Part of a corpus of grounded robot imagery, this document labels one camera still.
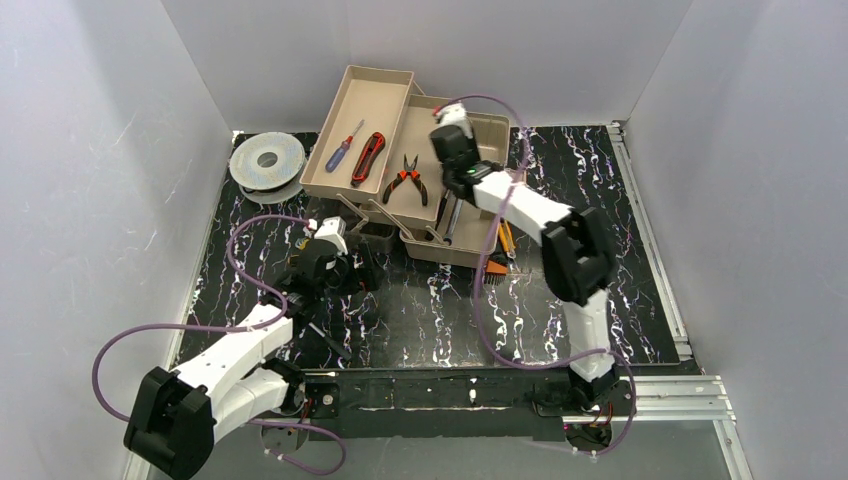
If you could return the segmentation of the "steel combination wrench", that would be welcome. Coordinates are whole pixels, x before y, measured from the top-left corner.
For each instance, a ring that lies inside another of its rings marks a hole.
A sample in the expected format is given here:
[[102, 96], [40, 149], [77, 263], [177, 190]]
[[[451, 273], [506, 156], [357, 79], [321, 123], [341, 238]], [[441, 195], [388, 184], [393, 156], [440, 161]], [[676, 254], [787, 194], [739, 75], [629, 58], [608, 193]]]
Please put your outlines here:
[[461, 199], [457, 199], [454, 202], [453, 209], [449, 216], [449, 220], [447, 223], [447, 228], [443, 235], [443, 242], [445, 245], [451, 245], [453, 243], [453, 237], [456, 230], [456, 226], [459, 222], [459, 218], [461, 216], [461, 210], [463, 208], [464, 201]]

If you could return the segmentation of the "orange black pliers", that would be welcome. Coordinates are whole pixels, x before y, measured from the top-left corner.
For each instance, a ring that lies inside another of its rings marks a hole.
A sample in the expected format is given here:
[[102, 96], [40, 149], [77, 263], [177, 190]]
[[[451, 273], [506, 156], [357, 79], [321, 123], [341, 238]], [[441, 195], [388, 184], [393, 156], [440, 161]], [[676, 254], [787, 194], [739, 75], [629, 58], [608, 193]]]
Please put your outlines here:
[[416, 187], [420, 194], [421, 205], [426, 207], [429, 204], [429, 193], [421, 180], [420, 173], [417, 170], [419, 156], [416, 155], [412, 161], [408, 159], [407, 156], [403, 157], [404, 160], [404, 168], [399, 171], [396, 177], [389, 183], [389, 185], [384, 189], [382, 194], [382, 203], [387, 204], [391, 198], [392, 193], [407, 179], [410, 179], [413, 185]]

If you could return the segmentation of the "beige plastic tool box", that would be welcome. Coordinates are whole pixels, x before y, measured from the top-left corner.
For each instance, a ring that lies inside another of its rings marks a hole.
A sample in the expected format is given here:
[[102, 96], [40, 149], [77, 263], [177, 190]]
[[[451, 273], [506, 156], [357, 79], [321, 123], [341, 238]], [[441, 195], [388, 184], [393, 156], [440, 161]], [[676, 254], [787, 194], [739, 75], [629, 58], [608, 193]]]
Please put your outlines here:
[[348, 66], [300, 182], [356, 215], [357, 229], [395, 228], [413, 259], [473, 268], [498, 242], [486, 238], [492, 214], [442, 184], [429, 134], [445, 102], [411, 71]]

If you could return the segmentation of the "red utility knife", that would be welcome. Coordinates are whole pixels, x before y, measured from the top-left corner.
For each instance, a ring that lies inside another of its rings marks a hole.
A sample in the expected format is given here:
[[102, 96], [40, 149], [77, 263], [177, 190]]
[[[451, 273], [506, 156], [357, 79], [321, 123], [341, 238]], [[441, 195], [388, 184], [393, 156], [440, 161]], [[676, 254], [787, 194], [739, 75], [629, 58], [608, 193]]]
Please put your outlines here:
[[370, 175], [370, 171], [380, 153], [386, 145], [386, 140], [381, 132], [374, 132], [362, 148], [357, 164], [352, 172], [350, 185], [358, 188]]

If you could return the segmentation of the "blue handled tool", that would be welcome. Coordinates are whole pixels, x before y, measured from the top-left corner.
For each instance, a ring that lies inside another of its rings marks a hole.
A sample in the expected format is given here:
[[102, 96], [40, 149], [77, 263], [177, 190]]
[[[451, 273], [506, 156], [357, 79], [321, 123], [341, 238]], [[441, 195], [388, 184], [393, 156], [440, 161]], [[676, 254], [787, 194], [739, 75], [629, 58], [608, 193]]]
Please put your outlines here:
[[348, 150], [350, 149], [350, 146], [353, 143], [354, 137], [356, 136], [358, 131], [362, 128], [364, 123], [365, 123], [365, 120], [361, 119], [359, 121], [359, 123], [356, 125], [356, 127], [354, 128], [354, 130], [351, 132], [351, 134], [348, 135], [341, 142], [339, 147], [333, 152], [333, 154], [331, 155], [329, 160], [325, 163], [325, 171], [326, 172], [332, 173], [338, 168], [338, 166], [340, 165], [340, 163], [344, 159], [345, 155], [347, 154]]

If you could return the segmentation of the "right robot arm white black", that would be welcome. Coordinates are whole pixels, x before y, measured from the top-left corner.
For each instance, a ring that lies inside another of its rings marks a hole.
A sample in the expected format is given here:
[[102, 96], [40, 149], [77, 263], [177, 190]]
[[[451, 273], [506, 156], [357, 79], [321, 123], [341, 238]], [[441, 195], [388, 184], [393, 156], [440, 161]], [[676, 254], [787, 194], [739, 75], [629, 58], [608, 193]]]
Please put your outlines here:
[[444, 185], [478, 209], [518, 228], [539, 246], [544, 280], [563, 303], [571, 396], [584, 408], [605, 400], [617, 381], [608, 326], [608, 287], [615, 256], [603, 215], [551, 200], [526, 185], [521, 172], [485, 161], [471, 128], [433, 130], [429, 139]]

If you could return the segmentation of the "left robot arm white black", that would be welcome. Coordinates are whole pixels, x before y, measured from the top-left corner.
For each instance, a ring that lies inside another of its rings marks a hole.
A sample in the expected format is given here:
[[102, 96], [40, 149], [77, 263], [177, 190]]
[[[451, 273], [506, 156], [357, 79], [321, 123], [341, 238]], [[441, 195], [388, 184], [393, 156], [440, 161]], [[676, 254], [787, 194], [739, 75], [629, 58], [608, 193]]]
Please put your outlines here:
[[190, 479], [225, 436], [282, 407], [303, 381], [276, 358], [330, 296], [375, 291], [383, 273], [370, 249], [315, 238], [239, 323], [211, 347], [168, 371], [156, 367], [136, 395], [124, 446], [172, 479]]

